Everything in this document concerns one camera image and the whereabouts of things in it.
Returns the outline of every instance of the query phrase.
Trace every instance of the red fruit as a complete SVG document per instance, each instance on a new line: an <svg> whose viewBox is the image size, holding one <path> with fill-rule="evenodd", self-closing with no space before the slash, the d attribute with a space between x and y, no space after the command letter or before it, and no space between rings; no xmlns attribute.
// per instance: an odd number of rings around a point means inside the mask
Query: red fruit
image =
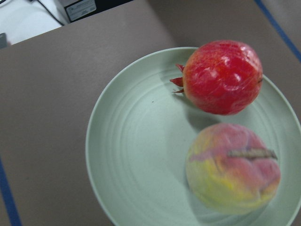
<svg viewBox="0 0 301 226"><path fill-rule="evenodd" d="M212 41L199 47L184 66L183 77L170 80L183 86L186 97L205 112L236 114L252 103L262 84L256 52L233 40Z"/></svg>

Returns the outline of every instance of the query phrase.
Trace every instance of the table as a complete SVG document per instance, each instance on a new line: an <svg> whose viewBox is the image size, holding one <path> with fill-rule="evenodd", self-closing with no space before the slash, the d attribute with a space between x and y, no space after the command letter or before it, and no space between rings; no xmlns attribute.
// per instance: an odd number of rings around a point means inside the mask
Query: table
<svg viewBox="0 0 301 226"><path fill-rule="evenodd" d="M218 39L248 43L300 120L300 6L134 0L1 49L0 157L22 225L111 225L87 175L87 124L108 82L146 54ZM5 209L1 196L3 226ZM293 226L300 223L301 213Z"/></svg>

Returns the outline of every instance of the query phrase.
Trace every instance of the round plate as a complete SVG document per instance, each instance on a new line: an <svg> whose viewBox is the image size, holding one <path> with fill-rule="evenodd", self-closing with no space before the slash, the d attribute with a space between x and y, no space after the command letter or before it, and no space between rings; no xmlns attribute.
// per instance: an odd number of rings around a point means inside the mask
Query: round plate
<svg viewBox="0 0 301 226"><path fill-rule="evenodd" d="M87 129L86 161L93 190L115 226L285 226L301 204L301 130L288 101L266 77L259 96L233 116L205 113L169 80L182 74L196 48L149 54L104 89ZM250 214L209 210L191 193L185 156L205 127L244 125L274 150L282 173L275 198Z"/></svg>

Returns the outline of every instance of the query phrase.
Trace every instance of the artificial peach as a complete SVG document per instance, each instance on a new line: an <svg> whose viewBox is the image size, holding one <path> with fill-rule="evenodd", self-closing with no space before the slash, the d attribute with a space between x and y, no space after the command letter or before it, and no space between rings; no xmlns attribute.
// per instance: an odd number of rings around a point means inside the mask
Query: artificial peach
<svg viewBox="0 0 301 226"><path fill-rule="evenodd" d="M261 62L249 45L218 40L199 47L185 66L182 77L171 79L186 97L205 112L236 114L251 104L261 89Z"/></svg>
<svg viewBox="0 0 301 226"><path fill-rule="evenodd" d="M275 196L280 169L273 151L250 129L218 123L203 129L186 158L193 193L224 214L246 214Z"/></svg>

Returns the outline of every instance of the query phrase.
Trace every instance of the blue line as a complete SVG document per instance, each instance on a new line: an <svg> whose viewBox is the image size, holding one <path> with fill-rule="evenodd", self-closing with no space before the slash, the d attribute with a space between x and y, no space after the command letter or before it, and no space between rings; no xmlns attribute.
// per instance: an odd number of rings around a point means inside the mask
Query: blue line
<svg viewBox="0 0 301 226"><path fill-rule="evenodd" d="M287 44L287 46L291 49L291 51L295 54L295 56L298 58L298 60L301 63L301 53L300 53L300 51L293 44L293 42L289 39L289 37L286 35L286 33L282 30L282 28L279 26L277 21L273 18L272 14L264 6L263 2L261 0L254 0L254 1L256 2L258 7L262 10L262 12L265 14L265 16L268 18L268 20L273 25L273 27L278 32L278 34L283 39L283 41Z"/></svg>
<svg viewBox="0 0 301 226"><path fill-rule="evenodd" d="M10 191L8 180L0 158L0 190L4 200L4 204L8 213L8 217L12 226L21 226L21 221L16 209L13 195Z"/></svg>

